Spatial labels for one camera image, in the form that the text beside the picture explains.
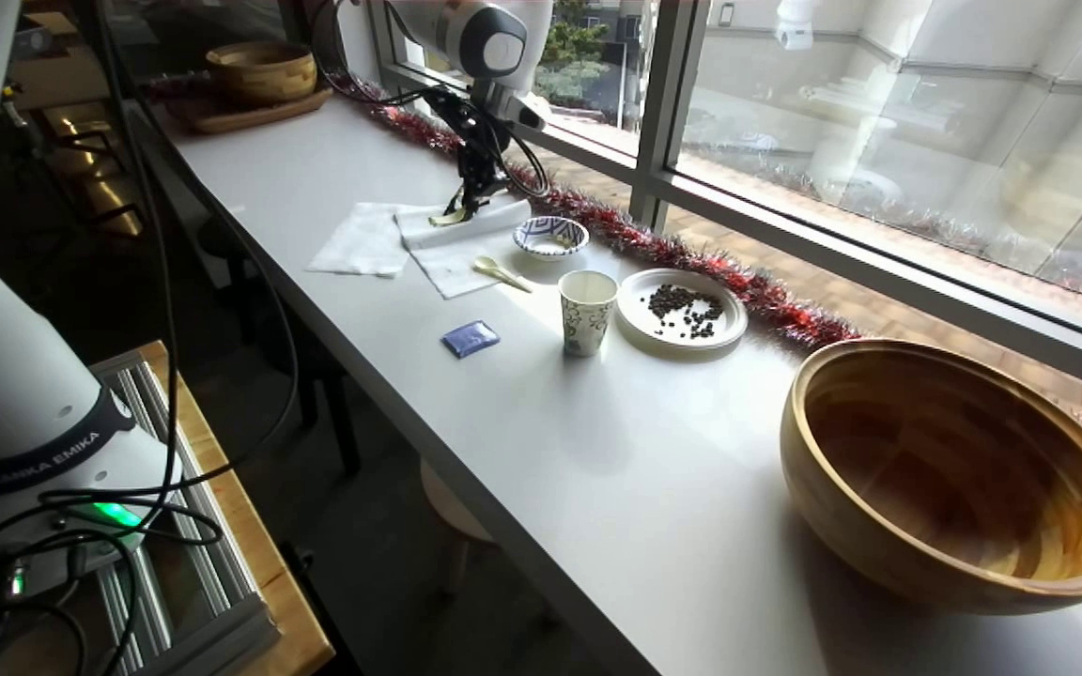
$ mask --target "window frame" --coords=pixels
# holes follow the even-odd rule
[[[386,0],[370,0],[375,64],[384,85],[421,85],[426,76],[394,64],[394,27]],[[932,312],[948,324],[960,324],[988,340],[1037,358],[1061,372],[1082,378],[1082,328],[1034,308],[1025,295],[1012,289],[981,289],[948,269],[932,269],[907,254],[882,252],[874,243],[842,238],[812,219],[798,219],[777,204],[760,204],[747,194],[734,194],[707,179],[694,179],[675,170],[679,158],[679,129],[688,120],[700,45],[707,32],[709,0],[659,0],[659,29],[650,55],[650,85],[645,114],[639,129],[639,153],[608,150],[601,141],[583,139],[570,129],[544,124],[541,133],[525,129],[523,134],[551,153],[563,153],[585,170],[596,170],[630,186],[630,219],[643,227],[664,220],[664,206],[690,209],[709,219],[740,238],[772,243],[786,254],[809,260],[842,273],[858,287],[887,293],[901,303]]]

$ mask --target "wooden bowl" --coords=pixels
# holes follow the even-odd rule
[[[1082,601],[1082,426],[1022,384],[910,340],[837,340],[786,399],[781,466],[854,571],[950,612]]]
[[[287,105],[317,91],[317,55],[291,40],[238,40],[207,51],[216,85],[242,105]]]

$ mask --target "window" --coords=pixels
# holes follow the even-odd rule
[[[812,229],[802,248],[858,243],[879,273],[930,269],[940,293],[1082,333],[1082,2],[558,0],[558,16],[541,141],[630,183],[639,220],[674,204],[766,239],[777,227],[738,209],[760,206]],[[390,22],[384,45],[400,76],[434,68],[402,59]]]

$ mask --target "small white bowl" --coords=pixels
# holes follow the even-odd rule
[[[559,214],[539,214],[514,229],[514,243],[539,262],[569,262],[585,239],[585,227]]]

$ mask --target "paper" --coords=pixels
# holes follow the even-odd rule
[[[402,206],[394,220],[400,220],[402,243],[434,278],[439,295],[461,295],[486,287],[495,287],[494,278],[471,269],[471,262],[477,254],[494,254],[494,260],[511,254],[514,243],[506,233],[531,220],[531,204],[523,199],[494,204],[477,209],[472,220],[459,220],[459,227],[435,227],[434,220],[435,214],[439,214],[435,206],[434,209]]]
[[[394,204],[359,204],[352,214],[311,254],[308,269],[394,278],[409,262],[400,243]]]

